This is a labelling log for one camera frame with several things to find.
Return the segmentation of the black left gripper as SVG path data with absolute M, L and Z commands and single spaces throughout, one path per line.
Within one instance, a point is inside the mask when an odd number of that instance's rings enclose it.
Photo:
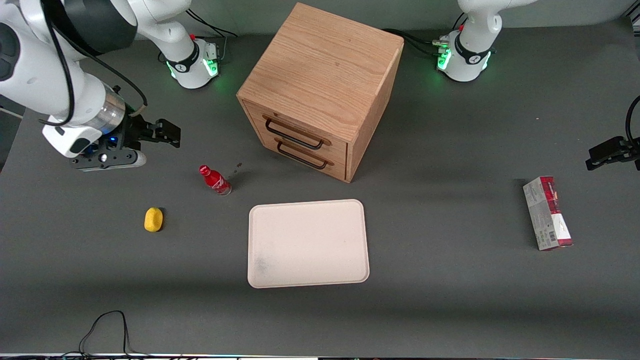
M 638 137 L 622 136 L 610 139 L 590 148 L 589 158 L 585 160 L 588 171 L 594 171 L 599 167 L 617 162 L 633 162 L 637 171 L 640 171 L 640 144 Z

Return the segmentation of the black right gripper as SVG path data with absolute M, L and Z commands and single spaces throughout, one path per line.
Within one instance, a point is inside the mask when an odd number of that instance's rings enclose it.
M 158 119 L 154 124 L 145 121 L 141 115 L 126 116 L 111 133 L 102 137 L 107 150 L 142 150 L 142 142 L 169 144 L 180 148 L 181 128 L 167 119 Z

